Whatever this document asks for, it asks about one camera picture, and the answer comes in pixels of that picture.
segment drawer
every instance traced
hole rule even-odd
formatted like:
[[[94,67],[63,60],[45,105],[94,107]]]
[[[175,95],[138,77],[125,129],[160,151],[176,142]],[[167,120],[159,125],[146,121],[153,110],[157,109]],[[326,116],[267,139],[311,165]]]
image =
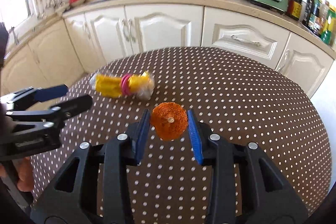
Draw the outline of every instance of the drawer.
[[[205,7],[202,46],[219,47],[275,69],[289,33],[251,16]]]

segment white cabinet door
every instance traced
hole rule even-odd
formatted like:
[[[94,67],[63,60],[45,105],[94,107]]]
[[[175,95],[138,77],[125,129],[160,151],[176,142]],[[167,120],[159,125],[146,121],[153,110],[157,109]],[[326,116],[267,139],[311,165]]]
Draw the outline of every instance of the white cabinet door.
[[[205,7],[202,46],[219,47],[275,69],[289,33],[251,16]]]
[[[35,88],[49,86],[28,45],[6,62],[1,71],[1,85],[8,92],[15,92],[30,86]]]
[[[165,47],[200,46],[203,7],[193,5],[130,5],[134,53]]]
[[[71,86],[83,75],[63,21],[44,30],[28,45],[50,86]]]
[[[88,12],[85,17],[92,39],[100,45],[106,63],[133,54],[131,43],[123,35],[127,28],[124,7]]]
[[[333,59],[309,41],[291,33],[277,70],[297,83],[310,98],[328,73]]]
[[[65,19],[67,29],[82,66],[87,73],[105,64],[99,44],[92,39],[84,14]]]

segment brown tablecloth with white dots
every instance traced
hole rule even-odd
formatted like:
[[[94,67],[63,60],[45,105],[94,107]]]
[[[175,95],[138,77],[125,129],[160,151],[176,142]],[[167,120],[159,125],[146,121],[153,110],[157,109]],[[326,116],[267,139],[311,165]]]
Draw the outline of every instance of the brown tablecloth with white dots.
[[[303,90],[280,73],[249,58],[214,47],[166,48],[116,60],[106,75],[153,72],[156,87],[149,101],[102,97],[89,86],[92,75],[69,88],[66,97],[90,94],[91,110],[70,119],[61,148],[33,156],[35,200],[83,141],[107,142],[139,121],[145,108],[175,102],[194,109],[213,132],[240,145],[253,141],[292,184],[310,214],[327,195],[331,152],[325,127]],[[165,142],[151,128],[141,166],[127,169],[135,223],[203,223],[211,168],[197,164],[188,132]],[[241,214],[239,175],[236,214]],[[98,193],[98,214],[104,213]]]

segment green container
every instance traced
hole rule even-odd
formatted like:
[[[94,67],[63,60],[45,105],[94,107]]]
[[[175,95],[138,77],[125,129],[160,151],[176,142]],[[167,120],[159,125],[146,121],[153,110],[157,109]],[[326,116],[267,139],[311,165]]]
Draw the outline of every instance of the green container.
[[[335,19],[336,19],[335,7],[331,5],[328,11],[328,14],[327,14],[327,18],[326,18],[321,36],[320,36],[321,40],[327,45],[330,44]]]

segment condiment bottle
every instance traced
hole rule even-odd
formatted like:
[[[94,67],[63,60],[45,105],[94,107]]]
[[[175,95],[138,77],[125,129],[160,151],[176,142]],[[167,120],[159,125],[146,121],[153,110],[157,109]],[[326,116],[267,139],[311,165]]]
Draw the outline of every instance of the condiment bottle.
[[[321,0],[314,0],[314,3],[310,9],[309,20],[307,22],[308,29],[310,29],[315,35],[320,34],[320,6]]]
[[[286,15],[299,20],[302,11],[302,0],[288,0],[288,9]]]
[[[320,9],[320,19],[321,19],[321,32],[320,32],[320,34],[322,34],[324,24],[326,23],[327,15],[328,15],[328,12],[329,12],[329,6],[330,6],[330,3],[329,3],[329,1],[326,0],[325,3],[321,6],[321,9]]]
[[[333,28],[334,28],[335,18],[336,18],[336,9],[333,5],[330,5],[330,8],[327,14],[327,20],[325,21],[325,24],[324,24],[324,27],[321,33],[321,40],[325,44],[330,43]]]
[[[314,0],[307,0],[306,9],[304,11],[304,16],[303,16],[303,21],[302,21],[302,24],[306,27],[308,27],[308,21],[310,17],[310,12],[313,7],[313,3],[314,3]]]

